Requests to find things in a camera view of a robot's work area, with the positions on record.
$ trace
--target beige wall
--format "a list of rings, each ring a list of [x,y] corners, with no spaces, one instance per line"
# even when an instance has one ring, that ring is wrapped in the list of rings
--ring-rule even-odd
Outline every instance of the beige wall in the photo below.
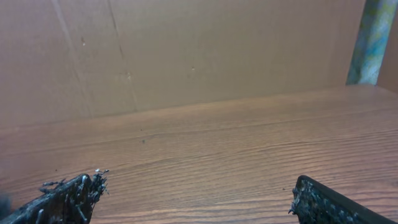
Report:
[[[0,1],[0,127],[344,85],[364,1]]]
[[[377,85],[398,93],[398,16],[392,23]]]

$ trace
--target blue and green fabric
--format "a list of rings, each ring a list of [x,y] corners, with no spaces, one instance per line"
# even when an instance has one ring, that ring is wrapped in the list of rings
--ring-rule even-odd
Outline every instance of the blue and green fabric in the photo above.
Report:
[[[376,84],[398,0],[367,0],[347,84]]]

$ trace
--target wooden surface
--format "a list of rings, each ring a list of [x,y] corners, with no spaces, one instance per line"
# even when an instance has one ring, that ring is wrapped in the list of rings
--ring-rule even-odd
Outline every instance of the wooden surface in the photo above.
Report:
[[[395,15],[377,85],[398,93],[398,16]]]
[[[364,3],[0,1],[0,128],[343,86]]]
[[[110,169],[93,223],[297,223],[305,174],[398,221],[398,96],[375,86],[0,130],[13,207]]]

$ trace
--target wood grain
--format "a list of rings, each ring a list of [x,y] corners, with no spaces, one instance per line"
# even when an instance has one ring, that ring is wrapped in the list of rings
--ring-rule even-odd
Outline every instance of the wood grain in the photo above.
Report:
[[[110,169],[92,223],[297,223],[297,177],[398,221],[398,96],[375,86],[0,130],[13,207]]]

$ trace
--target wooden table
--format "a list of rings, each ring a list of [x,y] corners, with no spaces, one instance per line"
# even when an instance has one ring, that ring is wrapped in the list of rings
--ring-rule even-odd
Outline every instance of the wooden table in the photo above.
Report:
[[[110,169],[92,223],[297,223],[309,175],[398,222],[398,96],[375,86],[0,130],[13,207]]]

